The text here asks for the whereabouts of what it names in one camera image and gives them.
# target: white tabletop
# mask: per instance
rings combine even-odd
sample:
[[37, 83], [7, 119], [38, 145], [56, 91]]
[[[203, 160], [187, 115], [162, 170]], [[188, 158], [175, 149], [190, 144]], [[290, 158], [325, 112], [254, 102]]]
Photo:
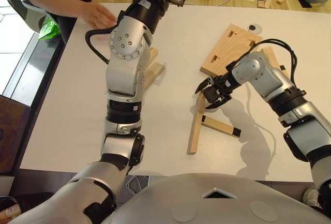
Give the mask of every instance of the white tabletop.
[[[127, 4], [105, 4], [118, 14]], [[283, 140], [285, 129], [250, 85], [212, 113], [242, 130], [238, 139], [202, 127], [198, 152], [187, 155], [196, 96], [206, 75], [199, 71], [230, 23], [262, 27], [263, 38], [287, 42], [298, 57], [295, 80], [306, 99], [330, 119], [330, 15], [287, 10], [170, 6], [159, 22], [152, 46], [165, 71], [145, 92], [141, 134], [146, 137], [142, 163], [132, 174], [226, 173], [267, 181], [311, 181], [308, 163], [294, 158]], [[107, 111], [106, 64], [86, 45], [88, 26], [78, 20], [48, 90], [21, 168], [78, 172], [99, 160]], [[93, 44], [109, 56], [108, 37]], [[273, 46], [280, 64], [290, 55]]]

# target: human hand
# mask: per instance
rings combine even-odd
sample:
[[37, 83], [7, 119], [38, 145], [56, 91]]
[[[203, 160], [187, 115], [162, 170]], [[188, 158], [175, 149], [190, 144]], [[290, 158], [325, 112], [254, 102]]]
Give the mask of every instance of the human hand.
[[99, 3], [83, 3], [80, 17], [94, 29], [103, 29], [116, 25], [117, 18], [105, 6]]

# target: white sneaker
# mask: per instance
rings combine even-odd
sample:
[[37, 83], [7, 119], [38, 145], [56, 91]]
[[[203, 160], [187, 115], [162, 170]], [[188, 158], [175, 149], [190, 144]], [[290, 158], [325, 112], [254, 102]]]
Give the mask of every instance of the white sneaker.
[[308, 188], [302, 193], [301, 201], [308, 206], [321, 208], [318, 202], [319, 192], [317, 189]]

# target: cardboard box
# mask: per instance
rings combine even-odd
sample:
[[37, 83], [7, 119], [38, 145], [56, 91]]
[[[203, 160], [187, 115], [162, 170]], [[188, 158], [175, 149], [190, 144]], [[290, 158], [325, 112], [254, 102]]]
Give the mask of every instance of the cardboard box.
[[11, 171], [31, 108], [0, 96], [0, 173]]

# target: green bag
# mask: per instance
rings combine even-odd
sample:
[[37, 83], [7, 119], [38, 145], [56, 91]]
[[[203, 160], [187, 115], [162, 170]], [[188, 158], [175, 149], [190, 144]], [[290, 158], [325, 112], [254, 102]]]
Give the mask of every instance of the green bag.
[[39, 40], [52, 39], [61, 33], [59, 26], [49, 16], [43, 21], [42, 28], [39, 33]]

